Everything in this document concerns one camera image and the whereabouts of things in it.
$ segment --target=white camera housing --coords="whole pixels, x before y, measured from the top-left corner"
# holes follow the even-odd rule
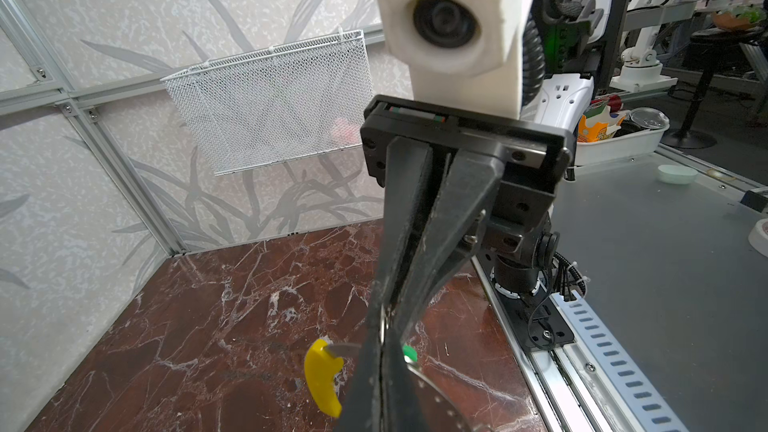
[[[417,0],[378,0],[389,51],[408,64],[414,98],[424,102],[519,117],[522,32],[532,0],[453,0],[477,22],[465,45],[445,48],[419,35]]]

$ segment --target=black stool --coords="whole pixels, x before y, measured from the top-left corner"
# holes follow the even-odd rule
[[[763,27],[755,27],[741,32],[729,32],[717,28],[700,30],[690,36],[690,46],[699,46],[706,51],[696,62],[700,64],[702,70],[699,83],[696,85],[694,97],[690,101],[690,107],[685,114],[683,125],[679,129],[670,129],[664,133],[661,143],[666,146],[677,149],[705,149],[717,144],[717,139],[704,132],[691,130],[694,124],[696,113],[699,111],[699,105],[704,100],[704,94],[710,87],[712,77],[720,63],[723,52],[731,46],[737,46],[739,43],[749,42],[758,39],[763,33]]]

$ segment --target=leaf pattern wallpaper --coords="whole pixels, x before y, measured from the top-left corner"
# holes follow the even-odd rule
[[[80,87],[378,22],[376,0],[24,0]]]
[[[0,92],[21,89],[35,80],[21,54],[0,29]]]
[[[379,20],[375,0],[23,1],[81,88]],[[374,90],[411,97],[408,68],[383,44],[368,53]],[[360,149],[215,177],[166,92],[99,111],[190,250],[382,213]],[[165,253],[58,112],[4,116],[0,140],[0,430],[14,432]]]
[[[166,259],[69,121],[0,117],[0,430],[23,430]]]

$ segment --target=white mesh basket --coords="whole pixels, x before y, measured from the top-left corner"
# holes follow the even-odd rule
[[[373,96],[361,30],[204,62],[163,81],[217,176],[359,145]]]

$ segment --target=white plastic bin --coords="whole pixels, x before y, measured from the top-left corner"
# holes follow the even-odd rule
[[[588,166],[617,158],[638,157],[654,153],[661,136],[669,129],[643,130],[600,142],[576,142],[576,165]]]

